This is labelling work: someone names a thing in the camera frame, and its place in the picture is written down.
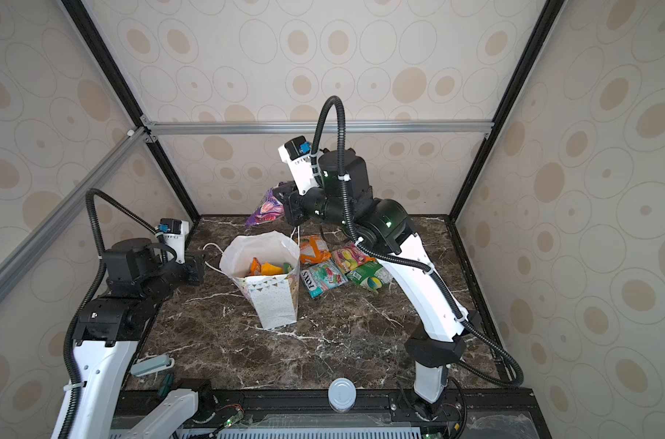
gift bag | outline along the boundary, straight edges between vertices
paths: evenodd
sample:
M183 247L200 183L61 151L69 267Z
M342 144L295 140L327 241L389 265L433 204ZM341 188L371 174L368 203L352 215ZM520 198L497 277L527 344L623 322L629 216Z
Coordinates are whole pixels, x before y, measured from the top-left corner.
M296 322L300 256L299 245L278 232L237 236L223 251L220 270L254 306L262 328ZM279 267L288 262L293 269L282 275L247 276L253 258Z

patterned wallpaper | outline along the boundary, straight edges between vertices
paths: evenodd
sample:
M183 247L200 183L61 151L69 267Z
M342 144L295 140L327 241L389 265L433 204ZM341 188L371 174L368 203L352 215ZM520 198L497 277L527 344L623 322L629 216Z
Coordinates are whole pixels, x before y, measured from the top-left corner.
M64 14L0 0L0 263L132 124Z
M86 1L156 121L491 119L544 0Z
M187 219L149 157L146 147L136 147L103 190L150 224L165 216ZM149 236L99 199L97 211L106 247ZM0 304L0 439L45 438L52 431L68 381L65 330L98 265L84 210Z
M277 151L291 137L160 138L201 214L251 214L269 188L293 180ZM483 133L348 134L347 147L366 160L375 197L396 199L410 214L446 214L482 140ZM324 134L320 147L337 149L337 135Z
M556 439L665 438L665 0L573 1L460 218Z

plastic container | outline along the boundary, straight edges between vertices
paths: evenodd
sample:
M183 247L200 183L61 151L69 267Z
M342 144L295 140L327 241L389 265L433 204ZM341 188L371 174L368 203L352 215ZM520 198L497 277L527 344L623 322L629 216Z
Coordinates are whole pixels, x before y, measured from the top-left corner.
M338 378L330 384L328 389L328 400L330 407L336 412L348 412L354 406L357 399L357 389L354 384L346 378Z

orange snack packet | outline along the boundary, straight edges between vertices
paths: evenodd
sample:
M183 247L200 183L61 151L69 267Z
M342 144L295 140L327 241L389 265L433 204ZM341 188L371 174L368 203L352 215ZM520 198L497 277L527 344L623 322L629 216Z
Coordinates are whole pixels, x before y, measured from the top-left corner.
M319 234L301 236L301 262L321 263L332 257L328 245Z
M249 266L248 276L261 276L261 264L257 258L252 259L252 264Z

green candy pack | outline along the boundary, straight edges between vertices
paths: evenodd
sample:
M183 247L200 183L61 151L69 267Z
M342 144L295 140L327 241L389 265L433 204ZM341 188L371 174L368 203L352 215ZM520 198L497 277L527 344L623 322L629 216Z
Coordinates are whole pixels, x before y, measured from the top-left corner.
M393 276L380 263L372 260L347 273L347 279L373 293L377 293L379 288L388 285L393 280Z

